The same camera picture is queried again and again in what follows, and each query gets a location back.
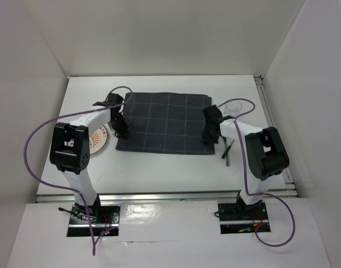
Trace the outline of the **dark checked cloth placemat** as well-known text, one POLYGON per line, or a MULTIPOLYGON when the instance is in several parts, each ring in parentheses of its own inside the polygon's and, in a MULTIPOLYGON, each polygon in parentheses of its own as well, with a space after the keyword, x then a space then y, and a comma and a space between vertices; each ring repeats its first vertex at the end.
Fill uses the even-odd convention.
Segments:
POLYGON ((213 155, 213 144, 201 140, 205 128, 203 109, 212 105, 205 94, 126 94, 123 118, 128 137, 116 150, 175 155, 213 155))

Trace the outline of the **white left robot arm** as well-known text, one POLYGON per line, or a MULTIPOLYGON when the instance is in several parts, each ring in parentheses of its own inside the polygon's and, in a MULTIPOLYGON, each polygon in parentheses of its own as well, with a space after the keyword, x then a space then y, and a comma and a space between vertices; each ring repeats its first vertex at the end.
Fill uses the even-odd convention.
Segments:
POLYGON ((109 93, 105 101, 93 104, 96 109, 103 108, 102 111, 84 114, 70 123, 59 122, 54 127, 50 162, 75 189, 76 212, 90 223, 101 218, 102 209, 87 169, 90 162, 89 138, 105 124, 115 131, 117 138, 128 138, 129 126, 120 112, 123 102, 120 95, 109 93))

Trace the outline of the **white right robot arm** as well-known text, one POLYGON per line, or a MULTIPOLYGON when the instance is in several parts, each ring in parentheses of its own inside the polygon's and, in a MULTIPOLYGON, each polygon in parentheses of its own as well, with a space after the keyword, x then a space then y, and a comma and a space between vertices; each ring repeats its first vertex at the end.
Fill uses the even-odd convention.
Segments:
POLYGON ((280 175, 290 164, 280 134, 275 127, 259 128, 232 116, 224 117, 215 105, 204 108, 203 115, 203 143, 213 145, 220 137, 237 139, 240 143, 244 187, 236 197, 234 210, 239 218, 247 219, 261 205, 273 177, 280 175))

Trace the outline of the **clear drinking glass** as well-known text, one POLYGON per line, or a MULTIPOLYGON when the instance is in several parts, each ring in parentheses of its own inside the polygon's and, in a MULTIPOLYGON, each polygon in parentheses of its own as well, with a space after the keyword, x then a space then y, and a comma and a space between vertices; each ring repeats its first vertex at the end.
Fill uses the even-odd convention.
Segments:
POLYGON ((225 116, 236 117, 241 113, 242 102, 240 100, 228 99, 228 102, 223 105, 223 113, 225 116))

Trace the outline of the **orange sunburst patterned plate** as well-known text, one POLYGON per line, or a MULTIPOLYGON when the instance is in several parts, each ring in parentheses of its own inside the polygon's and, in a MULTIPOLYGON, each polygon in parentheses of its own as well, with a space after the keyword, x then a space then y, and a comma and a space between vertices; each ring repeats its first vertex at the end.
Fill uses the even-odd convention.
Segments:
POLYGON ((101 151, 107 144, 109 138, 106 126, 99 127, 89 138, 90 154, 94 155, 101 151))

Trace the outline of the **green handled gold fork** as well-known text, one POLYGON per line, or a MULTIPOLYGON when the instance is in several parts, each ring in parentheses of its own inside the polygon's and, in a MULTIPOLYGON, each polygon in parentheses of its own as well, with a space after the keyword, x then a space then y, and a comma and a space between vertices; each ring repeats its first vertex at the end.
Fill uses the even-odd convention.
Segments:
POLYGON ((226 159, 228 157, 229 151, 232 148, 233 144, 234 144, 234 140, 232 140, 230 143, 228 143, 227 141, 224 141, 225 151, 222 154, 222 159, 226 159))

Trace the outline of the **striped handled knife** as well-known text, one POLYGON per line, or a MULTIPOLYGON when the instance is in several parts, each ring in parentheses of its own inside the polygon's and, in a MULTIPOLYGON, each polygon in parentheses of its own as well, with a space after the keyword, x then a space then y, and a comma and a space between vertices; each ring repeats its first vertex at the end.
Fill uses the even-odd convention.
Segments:
MULTIPOLYGON (((226 137, 222 137, 222 140, 223 140, 223 142, 224 141, 227 141, 227 138, 226 137)), ((227 167, 229 167, 230 166, 230 156, 229 156, 229 154, 228 154, 228 157, 226 158, 226 159, 223 159, 223 160, 225 160, 225 165, 227 166, 227 167)))

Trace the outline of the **aluminium front rail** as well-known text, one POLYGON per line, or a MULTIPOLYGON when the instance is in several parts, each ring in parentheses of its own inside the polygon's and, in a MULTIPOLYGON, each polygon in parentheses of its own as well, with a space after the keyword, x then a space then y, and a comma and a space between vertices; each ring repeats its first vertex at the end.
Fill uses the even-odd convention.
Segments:
MULTIPOLYGON (((101 202, 160 202, 181 200, 235 199, 237 192, 191 192, 191 193, 158 193, 158 194, 99 194, 101 202)), ((36 203, 73 202, 72 195, 38 195, 36 203)))

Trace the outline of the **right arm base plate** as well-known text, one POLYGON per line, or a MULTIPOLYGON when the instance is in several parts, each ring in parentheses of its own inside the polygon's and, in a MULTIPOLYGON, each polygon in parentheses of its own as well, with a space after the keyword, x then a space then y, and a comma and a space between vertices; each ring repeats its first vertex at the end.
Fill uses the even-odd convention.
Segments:
POLYGON ((267 208, 260 202, 248 211, 240 209, 235 203, 218 203, 218 210, 214 216, 219 219, 220 232, 224 234, 243 234, 257 232, 271 232, 267 208))

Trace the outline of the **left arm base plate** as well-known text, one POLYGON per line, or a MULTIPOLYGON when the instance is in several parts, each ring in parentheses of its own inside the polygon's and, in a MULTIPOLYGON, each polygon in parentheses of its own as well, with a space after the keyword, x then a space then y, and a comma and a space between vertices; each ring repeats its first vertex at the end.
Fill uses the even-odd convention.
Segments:
MULTIPOLYGON (((104 232, 105 237, 113 237, 119 235, 119 219, 121 205, 105 205, 101 206, 97 216, 91 216, 90 221, 94 235, 98 237, 104 232)), ((86 214, 76 213, 72 207, 67 237, 90 237, 88 225, 88 217, 86 214)))

